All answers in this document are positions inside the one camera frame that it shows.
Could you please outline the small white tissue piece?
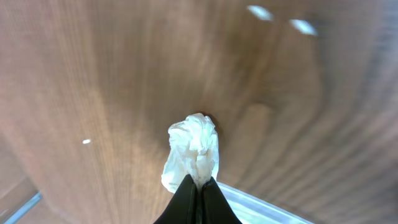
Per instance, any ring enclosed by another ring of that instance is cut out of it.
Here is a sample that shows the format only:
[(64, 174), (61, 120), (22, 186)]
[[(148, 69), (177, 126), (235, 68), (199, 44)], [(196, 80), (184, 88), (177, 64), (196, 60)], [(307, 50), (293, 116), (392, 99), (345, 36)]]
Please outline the small white tissue piece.
[(175, 193), (186, 175), (200, 189), (219, 171), (219, 140), (209, 116), (195, 113), (168, 128), (170, 153), (161, 175), (162, 185)]

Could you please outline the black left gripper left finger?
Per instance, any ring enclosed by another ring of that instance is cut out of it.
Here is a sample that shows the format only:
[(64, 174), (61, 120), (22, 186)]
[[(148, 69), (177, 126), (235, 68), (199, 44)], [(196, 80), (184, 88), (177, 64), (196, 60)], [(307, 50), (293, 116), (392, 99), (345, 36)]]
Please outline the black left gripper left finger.
[(191, 175), (187, 174), (154, 224), (195, 224), (197, 195), (197, 187)]

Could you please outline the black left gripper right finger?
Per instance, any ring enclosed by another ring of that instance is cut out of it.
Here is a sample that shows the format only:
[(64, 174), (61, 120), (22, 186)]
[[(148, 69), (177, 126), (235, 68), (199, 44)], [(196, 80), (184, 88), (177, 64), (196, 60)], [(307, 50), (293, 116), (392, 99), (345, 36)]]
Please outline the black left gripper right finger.
[(241, 224), (213, 177), (203, 185), (200, 195), (204, 224)]

